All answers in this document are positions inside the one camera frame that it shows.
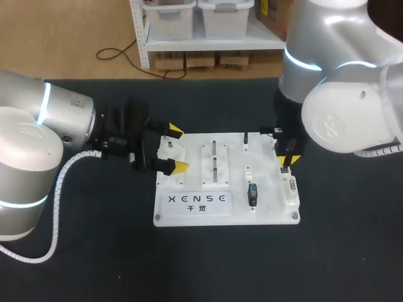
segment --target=cardboard box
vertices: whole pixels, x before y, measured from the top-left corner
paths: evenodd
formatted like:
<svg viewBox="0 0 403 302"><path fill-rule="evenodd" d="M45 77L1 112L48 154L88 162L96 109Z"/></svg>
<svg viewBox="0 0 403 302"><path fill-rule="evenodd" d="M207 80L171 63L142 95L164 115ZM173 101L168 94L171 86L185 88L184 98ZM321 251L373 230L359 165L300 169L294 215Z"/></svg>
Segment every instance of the cardboard box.
<svg viewBox="0 0 403 302"><path fill-rule="evenodd" d="M259 0L258 19L283 41L287 40L295 0Z"/></svg>
<svg viewBox="0 0 403 302"><path fill-rule="evenodd" d="M234 50L220 53L221 68L245 69L249 65L249 52L245 50Z"/></svg>
<svg viewBox="0 0 403 302"><path fill-rule="evenodd" d="M183 52L159 52L154 59L155 70L183 70Z"/></svg>
<svg viewBox="0 0 403 302"><path fill-rule="evenodd" d="M187 68L208 68L215 67L214 52L186 52Z"/></svg>

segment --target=storage bin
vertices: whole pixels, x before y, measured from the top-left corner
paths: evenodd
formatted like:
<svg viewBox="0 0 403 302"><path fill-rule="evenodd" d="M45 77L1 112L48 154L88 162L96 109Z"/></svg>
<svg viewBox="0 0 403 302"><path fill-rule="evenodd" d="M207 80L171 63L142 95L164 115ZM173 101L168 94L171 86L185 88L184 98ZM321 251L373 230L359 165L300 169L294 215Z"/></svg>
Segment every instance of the storage bin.
<svg viewBox="0 0 403 302"><path fill-rule="evenodd" d="M193 8L196 0L179 0L178 5L143 2L143 9L156 40L187 40L193 36Z"/></svg>
<svg viewBox="0 0 403 302"><path fill-rule="evenodd" d="M199 0L207 39L242 39L254 0Z"/></svg>

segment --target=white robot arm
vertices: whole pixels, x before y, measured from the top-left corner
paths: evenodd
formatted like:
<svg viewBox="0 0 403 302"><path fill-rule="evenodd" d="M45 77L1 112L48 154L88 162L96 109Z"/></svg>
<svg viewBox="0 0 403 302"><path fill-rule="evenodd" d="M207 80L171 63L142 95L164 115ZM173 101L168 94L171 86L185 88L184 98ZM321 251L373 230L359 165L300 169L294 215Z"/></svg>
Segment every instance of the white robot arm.
<svg viewBox="0 0 403 302"><path fill-rule="evenodd" d="M130 158L135 171L185 171L185 163L146 156L146 130L174 138L183 134L167 121L151 120L142 101L129 99L124 108L96 113L90 97L0 70L0 241L22 238L34 229L64 146L78 150L91 144L95 151L76 160L116 155ZM0 251L9 253L2 246Z"/></svg>
<svg viewBox="0 0 403 302"><path fill-rule="evenodd" d="M303 103L320 146L374 157L403 151L403 43L371 21L366 3L296 1L280 90Z"/></svg>

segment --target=black table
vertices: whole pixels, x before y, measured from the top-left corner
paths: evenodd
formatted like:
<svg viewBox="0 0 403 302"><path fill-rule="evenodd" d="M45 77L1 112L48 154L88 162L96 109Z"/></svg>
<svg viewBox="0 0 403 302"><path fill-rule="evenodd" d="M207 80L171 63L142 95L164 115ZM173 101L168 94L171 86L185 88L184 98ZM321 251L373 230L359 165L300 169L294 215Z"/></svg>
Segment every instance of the black table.
<svg viewBox="0 0 403 302"><path fill-rule="evenodd" d="M153 117L188 133L275 122L275 79L53 82L97 108L147 100ZM150 135L148 151L158 143ZM65 180L56 254L40 265L1 254L0 300L402 301L402 166L403 155L361 159L311 142L293 166L299 225L156 228L155 172L83 160ZM51 220L50 199L32 234L6 246L42 256Z"/></svg>

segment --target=white fixture block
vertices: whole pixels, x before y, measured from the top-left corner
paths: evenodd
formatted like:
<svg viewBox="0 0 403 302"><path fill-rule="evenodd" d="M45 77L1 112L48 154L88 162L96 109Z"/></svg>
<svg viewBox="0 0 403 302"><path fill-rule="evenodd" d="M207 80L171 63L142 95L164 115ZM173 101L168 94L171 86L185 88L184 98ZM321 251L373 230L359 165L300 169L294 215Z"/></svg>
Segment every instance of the white fixture block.
<svg viewBox="0 0 403 302"><path fill-rule="evenodd" d="M248 133L248 137L247 152L243 133L185 134L180 140L162 137L158 156L187 162L190 167L171 177L158 172L155 226L299 223L297 181L291 170L280 172L275 140L259 133ZM216 155L212 154L213 141ZM213 178L214 157L217 182ZM249 181L258 189L258 204L253 210L247 197Z"/></svg>

